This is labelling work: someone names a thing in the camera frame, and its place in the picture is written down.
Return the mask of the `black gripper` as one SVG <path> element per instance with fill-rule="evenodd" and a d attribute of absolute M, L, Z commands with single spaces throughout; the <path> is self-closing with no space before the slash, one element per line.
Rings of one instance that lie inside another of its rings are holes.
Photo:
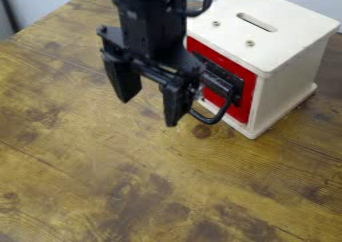
<path fill-rule="evenodd" d="M 184 0 L 116 0 L 120 25 L 101 26 L 102 61 L 118 100 L 126 103 L 141 90 L 141 79 L 159 84 L 165 125 L 175 127 L 189 112 L 200 85 L 200 64 L 183 46 L 189 9 Z"/>

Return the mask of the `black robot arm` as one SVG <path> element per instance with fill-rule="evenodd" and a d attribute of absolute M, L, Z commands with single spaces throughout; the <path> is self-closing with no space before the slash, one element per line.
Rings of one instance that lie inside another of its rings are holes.
<path fill-rule="evenodd" d="M 117 98 L 128 102 L 141 79 L 163 93 L 165 125 L 173 127 L 191 110 L 203 65 L 185 50 L 185 0 L 112 0 L 120 25 L 101 26 L 105 73 Z"/>

